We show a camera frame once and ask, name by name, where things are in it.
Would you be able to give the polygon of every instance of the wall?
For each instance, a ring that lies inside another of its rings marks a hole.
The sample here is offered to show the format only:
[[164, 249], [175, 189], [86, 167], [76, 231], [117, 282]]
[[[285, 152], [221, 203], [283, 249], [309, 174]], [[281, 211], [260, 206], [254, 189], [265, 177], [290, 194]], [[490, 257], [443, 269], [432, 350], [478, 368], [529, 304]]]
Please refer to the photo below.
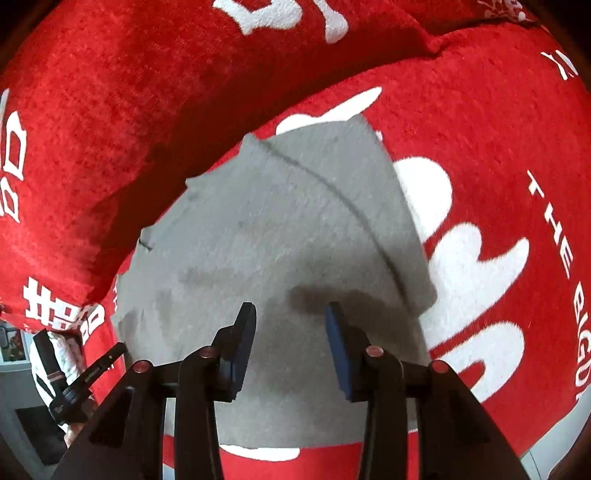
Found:
[[33, 480], [46, 480], [55, 467], [44, 466], [21, 427], [16, 408], [43, 405], [30, 370], [0, 373], [0, 433]]

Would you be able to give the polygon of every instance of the clamp jaw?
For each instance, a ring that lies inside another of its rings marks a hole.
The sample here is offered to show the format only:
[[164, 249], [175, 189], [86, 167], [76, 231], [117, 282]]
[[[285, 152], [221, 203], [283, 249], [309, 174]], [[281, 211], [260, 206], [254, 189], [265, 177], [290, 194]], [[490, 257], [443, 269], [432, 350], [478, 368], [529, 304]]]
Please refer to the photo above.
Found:
[[359, 480], [407, 477], [407, 397], [417, 403], [420, 480], [528, 480], [501, 431], [445, 362], [399, 361], [349, 325], [338, 303], [327, 307], [326, 333], [340, 389], [351, 402], [368, 402]]

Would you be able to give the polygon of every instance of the gray fabric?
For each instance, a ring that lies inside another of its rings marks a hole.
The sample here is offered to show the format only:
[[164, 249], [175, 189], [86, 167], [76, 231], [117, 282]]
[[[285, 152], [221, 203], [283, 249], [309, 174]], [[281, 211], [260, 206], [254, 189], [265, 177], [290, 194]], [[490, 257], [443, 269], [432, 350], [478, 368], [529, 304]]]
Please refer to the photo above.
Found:
[[339, 445], [362, 441], [366, 406], [339, 391], [326, 304], [340, 301], [373, 343], [426, 364], [417, 316], [435, 296], [392, 162], [357, 117], [247, 135], [233, 160], [188, 180], [142, 232], [113, 322], [132, 359], [163, 364], [209, 344], [253, 302], [244, 388], [216, 405], [220, 443]]

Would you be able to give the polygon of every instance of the picture frame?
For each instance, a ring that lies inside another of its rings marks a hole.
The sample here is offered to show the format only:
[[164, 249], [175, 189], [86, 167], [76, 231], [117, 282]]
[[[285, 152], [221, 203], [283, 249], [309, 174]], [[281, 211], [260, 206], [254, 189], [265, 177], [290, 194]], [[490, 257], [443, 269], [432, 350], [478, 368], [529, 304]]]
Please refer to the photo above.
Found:
[[33, 335], [14, 328], [9, 328], [7, 335], [9, 346], [0, 348], [0, 372], [30, 369], [29, 348], [33, 341]]

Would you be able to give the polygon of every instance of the red fabric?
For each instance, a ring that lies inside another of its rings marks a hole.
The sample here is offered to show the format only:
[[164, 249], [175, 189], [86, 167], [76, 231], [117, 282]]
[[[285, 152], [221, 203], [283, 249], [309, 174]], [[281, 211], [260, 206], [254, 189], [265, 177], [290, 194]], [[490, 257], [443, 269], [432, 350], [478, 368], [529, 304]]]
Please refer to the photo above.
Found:
[[[321, 116], [380, 87], [363, 114], [382, 133], [395, 164], [407, 157], [430, 158], [453, 187], [452, 208], [425, 243], [427, 255], [432, 258], [444, 236], [466, 222], [482, 235], [481, 261], [504, 255], [527, 239], [527, 261], [506, 293], [431, 350], [433, 358], [444, 357], [491, 326], [510, 322], [519, 328], [524, 350], [518, 368], [484, 405], [516, 452], [523, 453], [570, 411], [587, 386], [591, 356], [583, 323], [586, 308], [579, 308], [577, 321], [573, 302], [579, 282], [589, 283], [591, 228], [580, 221], [590, 208], [584, 187], [591, 151], [589, 95], [566, 63], [565, 81], [558, 67], [541, 55], [560, 48], [541, 29], [491, 25], [449, 34], [445, 41], [448, 47], [434, 60], [406, 60], [359, 74], [287, 109], [255, 133], [268, 137], [295, 113]], [[216, 165], [235, 153], [236, 147]], [[535, 189], [531, 194], [528, 171], [544, 198]], [[553, 220], [561, 223], [558, 245], [555, 229], [544, 217], [549, 202]], [[573, 253], [568, 277], [560, 257], [564, 238]], [[583, 324], [580, 332], [578, 323]], [[505, 339], [497, 340], [495, 348], [502, 349]], [[478, 360], [479, 352], [474, 353], [477, 360], [462, 372], [469, 385], [495, 368], [487, 363], [490, 359]], [[582, 383], [577, 385], [579, 368]], [[410, 439], [414, 478], [416, 435]], [[171, 465], [171, 439], [167, 441], [164, 459]], [[318, 478], [353, 478], [358, 453], [359, 446], [344, 446], [302, 450], [289, 462], [238, 459], [227, 453], [223, 460], [230, 479], [244, 478], [245, 471], [263, 478], [312, 478], [310, 472]]]
[[[514, 283], [451, 335], [446, 321], [453, 318], [442, 317], [435, 335], [443, 333], [431, 350], [434, 358], [468, 359], [462, 375], [477, 385], [502, 377], [502, 359], [515, 352], [504, 355], [512, 338], [496, 337], [493, 346], [503, 355], [482, 359], [483, 345], [473, 342], [497, 326], [510, 326], [499, 330], [508, 335], [521, 332], [518, 366], [484, 405], [522, 453], [587, 386], [591, 333], [581, 292], [589, 285], [591, 234], [584, 221], [590, 210], [588, 94], [542, 29], [494, 24], [433, 36], [482, 18], [487, 9], [478, 2], [432, 2], [429, 10], [414, 11], [416, 5], [402, 2], [357, 7], [334, 1], [349, 31], [330, 45], [319, 11], [301, 4], [303, 17], [293, 28], [258, 28], [246, 36], [226, 13], [184, 2], [65, 2], [39, 27], [0, 77], [1, 88], [11, 88], [5, 122], [17, 111], [28, 133], [24, 181], [3, 173], [20, 203], [20, 223], [0, 218], [0, 295], [12, 310], [9, 320], [40, 326], [24, 318], [29, 277], [51, 290], [52, 300], [75, 306], [108, 294], [102, 302], [107, 321], [85, 344], [87, 359], [97, 358], [115, 341], [108, 322], [113, 276], [140, 227], [178, 196], [184, 178], [209, 168], [265, 121], [260, 137], [294, 113], [319, 116], [380, 87], [363, 113], [395, 164], [429, 158], [453, 188], [449, 213], [425, 242], [431, 261], [453, 232], [466, 234], [468, 222], [482, 238], [473, 262], [497, 259], [527, 241], [527, 261]], [[405, 58], [271, 119], [324, 86]], [[15, 163], [18, 143], [13, 149]], [[530, 192], [528, 171], [543, 197]], [[566, 266], [561, 251], [566, 258], [572, 253]], [[97, 383], [100, 400], [122, 371], [118, 365]], [[414, 477], [416, 435], [410, 439]], [[223, 463], [230, 480], [346, 479], [355, 477], [359, 451], [307, 449], [274, 463], [224, 453]]]
[[369, 67], [435, 55], [445, 45], [420, 23], [429, 12], [426, 27], [444, 31], [487, 10], [473, 0], [423, 9], [331, 0], [348, 31], [329, 44], [320, 9], [300, 4], [291, 28], [248, 35], [211, 2], [189, 0], [65, 1], [38, 26], [0, 77], [10, 88], [6, 117], [16, 112], [28, 132], [24, 181], [7, 176], [20, 223], [0, 220], [11, 322], [25, 323], [29, 277], [52, 300], [101, 301], [139, 230], [244, 133]]

